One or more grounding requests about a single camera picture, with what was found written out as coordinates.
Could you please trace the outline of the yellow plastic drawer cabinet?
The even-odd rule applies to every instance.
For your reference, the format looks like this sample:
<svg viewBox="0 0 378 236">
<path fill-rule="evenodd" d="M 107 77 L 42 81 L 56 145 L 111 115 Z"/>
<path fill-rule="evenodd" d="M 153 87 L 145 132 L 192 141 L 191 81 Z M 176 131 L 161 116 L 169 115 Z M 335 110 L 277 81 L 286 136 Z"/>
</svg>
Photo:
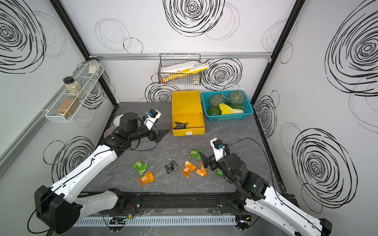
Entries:
<svg viewBox="0 0 378 236">
<path fill-rule="evenodd" d="M 198 91 L 177 91 L 172 93 L 173 136 L 193 136 L 205 133 L 203 109 Z M 175 122 L 188 123 L 186 129 L 174 130 Z"/>
</svg>

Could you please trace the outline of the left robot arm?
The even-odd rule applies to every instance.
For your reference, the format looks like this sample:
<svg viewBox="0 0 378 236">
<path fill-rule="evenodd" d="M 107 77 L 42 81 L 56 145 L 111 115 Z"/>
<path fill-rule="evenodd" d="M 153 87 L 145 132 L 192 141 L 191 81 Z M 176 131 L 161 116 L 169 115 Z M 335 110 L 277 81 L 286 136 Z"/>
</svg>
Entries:
<svg viewBox="0 0 378 236">
<path fill-rule="evenodd" d="M 89 197 L 79 197 L 84 187 L 134 141 L 148 138 L 158 144 L 168 130 L 158 130 L 156 122 L 161 113 L 151 109 L 140 118 L 136 113 L 125 113 L 119 125 L 94 152 L 73 171 L 50 187 L 41 186 L 34 193 L 33 215 L 57 234 L 68 231 L 79 219 L 104 210 L 122 213 L 128 207 L 125 194 L 116 188 Z"/>
</svg>

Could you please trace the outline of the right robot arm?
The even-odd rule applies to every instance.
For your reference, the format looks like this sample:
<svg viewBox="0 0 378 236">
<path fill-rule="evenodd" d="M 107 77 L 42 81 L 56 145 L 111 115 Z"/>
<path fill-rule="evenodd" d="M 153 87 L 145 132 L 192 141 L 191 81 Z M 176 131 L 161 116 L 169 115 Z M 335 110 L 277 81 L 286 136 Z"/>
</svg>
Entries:
<svg viewBox="0 0 378 236">
<path fill-rule="evenodd" d="M 226 180 L 237 188 L 232 203 L 245 211 L 263 218 L 288 236 L 328 236 L 332 223 L 325 218 L 316 218 L 304 212 L 279 194 L 273 186 L 259 175 L 247 169 L 236 154 L 226 154 L 215 149 L 214 154 L 200 153 L 204 168 L 220 169 Z"/>
</svg>

